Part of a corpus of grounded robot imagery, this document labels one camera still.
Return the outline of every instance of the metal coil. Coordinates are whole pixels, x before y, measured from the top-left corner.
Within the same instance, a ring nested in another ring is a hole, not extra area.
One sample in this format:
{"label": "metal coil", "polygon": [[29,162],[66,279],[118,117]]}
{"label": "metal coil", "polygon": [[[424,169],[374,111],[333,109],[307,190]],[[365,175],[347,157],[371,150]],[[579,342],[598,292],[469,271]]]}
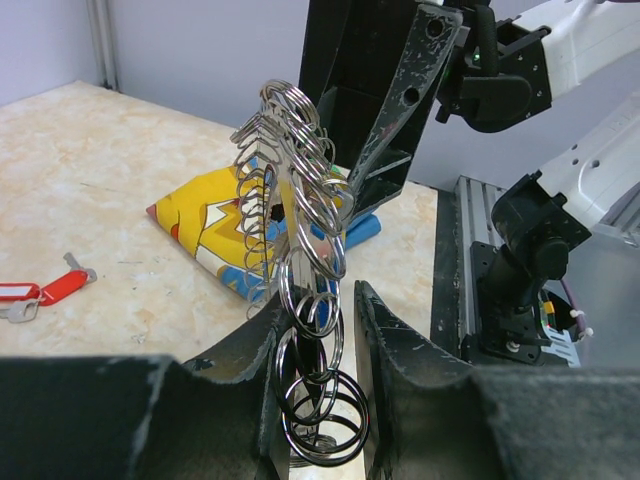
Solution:
{"label": "metal coil", "polygon": [[[335,148],[326,130],[320,128],[313,103],[297,87],[282,80],[267,82],[260,98],[259,112],[232,136],[232,141],[242,149],[236,161],[238,178],[252,181],[263,175],[262,187],[244,196],[251,201],[259,199],[260,205],[254,203],[243,211],[246,224],[243,216],[242,227],[243,230],[246,227],[247,234],[266,232],[268,218],[263,217],[260,227],[255,226],[254,218],[268,215],[268,206],[280,198],[282,185],[275,183],[275,179],[279,182],[286,179],[287,191],[293,192],[293,210],[289,211],[293,218],[287,218],[287,224],[294,225],[296,230],[295,234],[289,232],[287,248],[274,254],[273,245],[265,241],[262,249],[251,250],[273,255],[271,266],[277,267],[281,302],[292,318],[292,326],[282,337],[275,360],[274,388],[282,409],[282,426],[295,452],[292,466],[342,465],[360,453],[369,432],[364,393],[355,380],[339,369],[344,344],[339,282],[346,273],[344,235],[354,198],[346,180],[331,174]],[[248,141],[249,136],[257,140]],[[254,170],[245,171],[250,165]],[[321,234],[312,233],[313,228]],[[303,264],[310,266],[312,281],[296,285],[293,272]],[[249,275],[257,275],[261,268],[264,271],[265,265],[248,265],[247,271],[251,272]],[[271,277],[265,283],[271,285]],[[274,293],[268,286],[263,288]],[[323,340],[331,335],[333,351],[328,359]],[[303,339],[313,341],[317,348],[318,357],[311,370],[302,360],[300,349],[306,346],[301,346]],[[288,359],[295,364],[297,378],[285,386]],[[336,413],[338,404],[340,410],[344,406],[354,409],[357,421]],[[321,434],[320,426],[330,423],[346,427],[352,436],[338,442]]]}

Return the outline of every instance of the beige table surface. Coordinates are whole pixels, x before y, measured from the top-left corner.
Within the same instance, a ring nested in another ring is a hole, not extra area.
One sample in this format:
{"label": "beige table surface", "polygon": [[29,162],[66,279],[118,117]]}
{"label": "beige table surface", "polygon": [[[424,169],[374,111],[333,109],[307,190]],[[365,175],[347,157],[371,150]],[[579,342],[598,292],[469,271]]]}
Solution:
{"label": "beige table surface", "polygon": [[[259,99],[256,92],[256,108]],[[67,251],[98,281],[29,323],[0,321],[1,355],[170,353],[185,361],[245,320],[224,287],[147,216],[195,175],[231,164],[233,129],[74,83],[0,109],[0,282],[46,285]],[[429,336],[437,193],[407,183],[382,233],[347,252],[345,355],[355,376],[353,284],[369,281]],[[363,478],[362,459],[292,478]]]}

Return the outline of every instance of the white wall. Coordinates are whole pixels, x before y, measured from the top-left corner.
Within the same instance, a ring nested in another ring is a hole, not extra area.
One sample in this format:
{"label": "white wall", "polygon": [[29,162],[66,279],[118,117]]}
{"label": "white wall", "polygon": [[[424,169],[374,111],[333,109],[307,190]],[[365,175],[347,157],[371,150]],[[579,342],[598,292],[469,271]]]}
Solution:
{"label": "white wall", "polygon": [[[541,0],[494,0],[497,18]],[[270,78],[297,82],[304,0],[112,0],[124,93],[232,126]],[[453,188],[460,174],[509,186],[573,145],[640,85],[640,53],[589,79],[553,109],[499,134],[431,120],[410,178]]]}
{"label": "white wall", "polygon": [[0,105],[97,83],[85,0],[0,0]]}

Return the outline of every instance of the table top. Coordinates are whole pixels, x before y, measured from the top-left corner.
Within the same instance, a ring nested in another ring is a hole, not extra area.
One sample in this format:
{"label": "table top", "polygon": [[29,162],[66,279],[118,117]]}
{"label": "table top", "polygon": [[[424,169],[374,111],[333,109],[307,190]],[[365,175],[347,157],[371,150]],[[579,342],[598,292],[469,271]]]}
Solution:
{"label": "table top", "polygon": [[[246,301],[145,212],[194,176],[230,165],[232,132],[84,83],[1,108],[0,282],[46,285],[68,271],[68,251],[98,280],[41,307],[31,322],[0,321],[0,354],[169,353],[185,361],[241,325]],[[408,182],[377,210],[382,232],[347,252],[347,373],[356,371],[355,280],[369,281],[429,336],[436,207],[436,191]],[[361,461],[330,476],[312,471],[300,478],[363,475]]]}

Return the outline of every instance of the red key tag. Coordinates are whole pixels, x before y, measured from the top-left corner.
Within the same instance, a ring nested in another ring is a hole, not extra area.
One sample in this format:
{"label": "red key tag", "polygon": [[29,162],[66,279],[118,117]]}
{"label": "red key tag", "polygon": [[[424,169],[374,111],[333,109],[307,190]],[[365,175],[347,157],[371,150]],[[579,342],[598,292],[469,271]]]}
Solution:
{"label": "red key tag", "polygon": [[21,302],[40,296],[35,283],[0,283],[0,302]]}
{"label": "red key tag", "polygon": [[71,270],[41,290],[40,306],[48,307],[68,297],[87,283],[89,275],[84,270]]}

